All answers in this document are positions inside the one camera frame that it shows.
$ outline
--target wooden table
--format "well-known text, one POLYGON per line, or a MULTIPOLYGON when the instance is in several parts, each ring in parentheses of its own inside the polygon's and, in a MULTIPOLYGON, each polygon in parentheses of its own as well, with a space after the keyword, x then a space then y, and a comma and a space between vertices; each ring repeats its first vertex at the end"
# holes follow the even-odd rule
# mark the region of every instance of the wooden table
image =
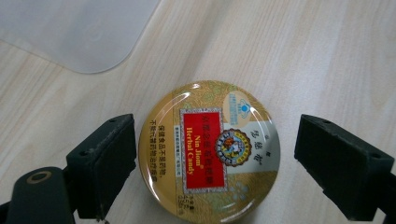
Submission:
MULTIPOLYGON (((301 114, 396 157, 396 1, 162 0, 131 55, 104 73, 74 73, 0 42, 0 203, 21 175, 65 167, 107 119, 134 113, 138 138, 166 93, 203 79, 252 93, 279 133, 276 183, 240 223, 349 223, 293 158, 301 114)), ((138 169, 107 219, 185 223, 156 203, 138 169)), ((383 219, 378 211, 374 223, 383 219)))

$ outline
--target white plastic sheet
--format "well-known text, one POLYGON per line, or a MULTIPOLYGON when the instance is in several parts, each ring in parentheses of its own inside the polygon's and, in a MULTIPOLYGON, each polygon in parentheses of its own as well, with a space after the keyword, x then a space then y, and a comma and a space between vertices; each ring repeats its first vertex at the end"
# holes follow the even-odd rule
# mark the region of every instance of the white plastic sheet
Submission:
POLYGON ((159 0, 0 0, 0 39, 80 73, 125 59, 159 0))

